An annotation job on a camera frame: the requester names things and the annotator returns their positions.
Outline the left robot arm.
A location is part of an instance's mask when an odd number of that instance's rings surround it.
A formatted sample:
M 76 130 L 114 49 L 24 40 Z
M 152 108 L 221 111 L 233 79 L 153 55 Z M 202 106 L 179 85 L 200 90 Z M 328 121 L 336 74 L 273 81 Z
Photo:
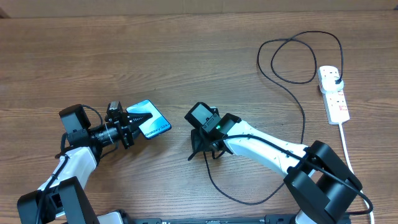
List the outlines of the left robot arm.
M 65 215 L 68 223 L 99 223 L 83 189 L 105 155 L 103 148 L 131 147 L 139 126 L 153 116 L 125 112 L 120 102 L 113 101 L 100 125 L 92 128 L 85 108 L 77 104 L 59 112 L 66 130 L 56 155 L 60 162 L 43 185 L 17 201 L 22 223 L 50 223 L 58 215 Z

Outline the blue Samsung Galaxy smartphone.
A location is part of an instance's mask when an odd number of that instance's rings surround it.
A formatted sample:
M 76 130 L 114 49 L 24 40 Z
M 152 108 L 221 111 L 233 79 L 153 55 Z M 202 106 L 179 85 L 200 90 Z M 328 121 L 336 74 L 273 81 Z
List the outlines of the blue Samsung Galaxy smartphone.
M 144 100 L 126 109 L 128 113 L 150 113 L 152 115 L 147 121 L 139 126 L 141 133 L 146 139 L 152 139 L 167 132 L 172 128 L 171 124 L 161 114 L 150 100 Z

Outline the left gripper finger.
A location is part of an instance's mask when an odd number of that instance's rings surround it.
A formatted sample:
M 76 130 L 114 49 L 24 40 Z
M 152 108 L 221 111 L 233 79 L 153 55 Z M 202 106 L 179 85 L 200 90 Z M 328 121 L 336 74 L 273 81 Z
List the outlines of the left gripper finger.
M 151 118 L 151 113 L 127 113 L 127 120 L 134 126 L 140 126 Z
M 135 129 L 132 131 L 132 145 L 134 145 L 134 141 L 139 137 L 141 133 L 142 132 L 140 129 Z

